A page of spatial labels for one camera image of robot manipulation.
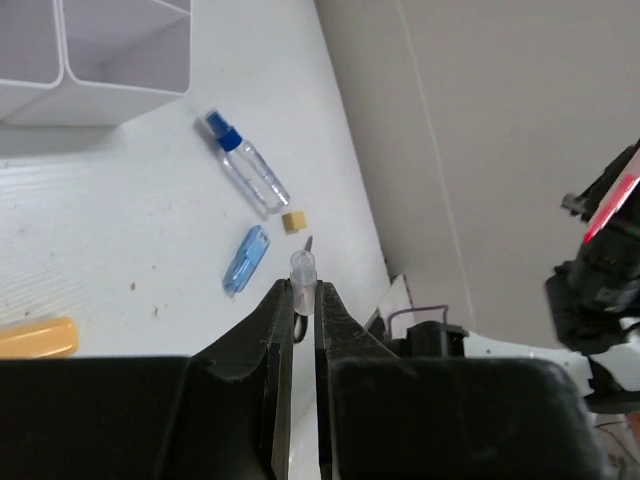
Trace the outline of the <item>red pen clear cap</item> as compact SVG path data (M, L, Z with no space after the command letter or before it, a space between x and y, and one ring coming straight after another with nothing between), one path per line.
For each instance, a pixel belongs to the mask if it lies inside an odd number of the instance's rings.
M612 185L607 189L587 223L584 243L589 243L623 207L639 185L639 147L632 146L632 153Z

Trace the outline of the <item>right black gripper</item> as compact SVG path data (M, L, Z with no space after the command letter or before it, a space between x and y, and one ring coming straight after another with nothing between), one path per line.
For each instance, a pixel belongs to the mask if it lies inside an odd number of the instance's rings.
M623 150L581 194L566 194L562 199L561 207L571 216L579 217L587 225L599 201L612 185L615 175L621 172L629 160L632 146L639 147L639 141ZM607 228L627 235L639 234L639 185L601 231Z

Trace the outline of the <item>small clear pen cap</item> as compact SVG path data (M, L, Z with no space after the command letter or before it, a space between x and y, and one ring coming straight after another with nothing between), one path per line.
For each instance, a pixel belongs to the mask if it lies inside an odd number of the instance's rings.
M310 316L314 313L317 284L315 257L307 250L300 250L292 255L290 265L294 311L300 316Z

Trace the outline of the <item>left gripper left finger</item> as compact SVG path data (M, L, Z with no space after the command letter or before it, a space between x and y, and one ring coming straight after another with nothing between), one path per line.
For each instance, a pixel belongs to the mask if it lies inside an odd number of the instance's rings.
M192 467L201 479L285 479L293 374L290 284L193 358Z

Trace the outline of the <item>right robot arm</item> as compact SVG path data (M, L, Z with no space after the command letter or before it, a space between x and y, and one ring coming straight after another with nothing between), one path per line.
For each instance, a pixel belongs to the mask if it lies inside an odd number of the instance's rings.
M639 410L639 146L626 147L580 194L561 206L586 226L574 258L554 267L544 283L559 345L535 348L499 341L449 320L393 325L402 311L368 331L403 359L440 361L478 378L467 387L476 406L496 413L557 406L564 392L581 396L590 412Z

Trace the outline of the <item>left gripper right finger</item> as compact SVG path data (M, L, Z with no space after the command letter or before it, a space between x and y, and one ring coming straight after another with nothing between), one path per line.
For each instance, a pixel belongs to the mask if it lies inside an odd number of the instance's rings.
M347 311L335 286L319 281L315 288L314 349L319 468L332 479L333 444L330 368L338 360L398 360Z

